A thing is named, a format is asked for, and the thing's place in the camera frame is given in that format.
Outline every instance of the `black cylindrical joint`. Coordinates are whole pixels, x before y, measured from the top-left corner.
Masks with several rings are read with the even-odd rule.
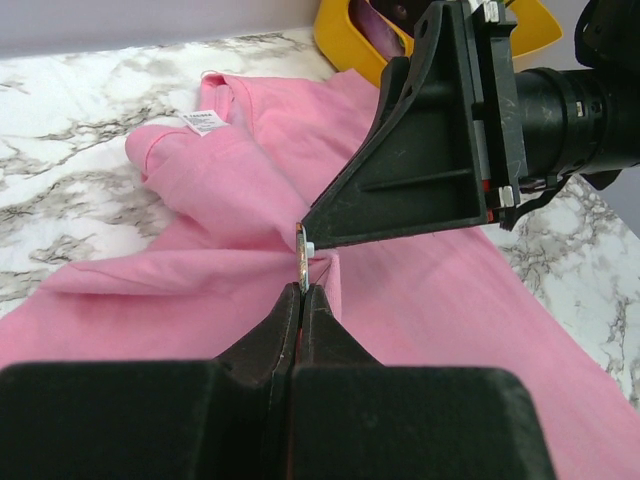
[[[527,70],[516,75],[528,177],[640,163],[640,89],[631,75]]]
[[[421,107],[447,106],[455,100],[453,86],[447,82],[426,83],[418,91],[414,105]]]

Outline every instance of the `black cable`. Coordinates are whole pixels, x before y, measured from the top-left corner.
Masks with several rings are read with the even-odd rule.
[[[538,198],[529,200],[528,202],[523,203],[517,208],[510,209],[506,213],[505,218],[500,221],[500,228],[510,232],[514,229],[518,221],[526,214],[531,213],[538,208],[546,207],[547,205],[549,205],[549,203],[551,203],[551,200],[553,200],[555,196],[560,193],[560,190],[562,190],[567,184],[569,178],[571,178],[570,175],[566,176],[558,183],[558,186],[556,188],[554,188],[553,190],[545,191]]]

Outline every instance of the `wall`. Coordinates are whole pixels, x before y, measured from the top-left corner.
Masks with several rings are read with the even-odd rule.
[[[3,0],[0,57],[224,38],[311,25],[319,0]]]
[[[587,0],[547,0],[544,3],[562,25],[564,37],[535,55],[526,66],[546,66],[558,70],[584,68],[575,59],[573,31]],[[640,236],[639,186],[640,167],[636,167],[622,172],[613,185],[600,192],[600,195],[631,230]]]

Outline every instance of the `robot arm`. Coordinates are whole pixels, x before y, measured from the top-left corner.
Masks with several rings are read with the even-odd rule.
[[[302,221],[316,249],[486,223],[512,229],[572,175],[602,189],[640,163],[640,2],[587,5],[575,44],[590,69],[517,74],[516,24],[502,3],[423,3],[412,57],[383,72],[369,135]],[[406,12],[413,22],[416,9]],[[520,193],[542,195],[523,203]]]

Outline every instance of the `black plastic bracket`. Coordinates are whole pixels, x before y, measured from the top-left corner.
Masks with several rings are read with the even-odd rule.
[[[508,202],[490,205],[509,209],[520,203],[519,179],[527,176],[527,159],[513,72],[510,35],[516,22],[508,21],[504,5],[483,4],[473,13],[476,48],[482,77],[484,120],[491,188],[510,189]]]
[[[487,223],[470,15],[465,2],[431,3],[411,61],[384,70],[367,139],[302,221],[317,249]]]

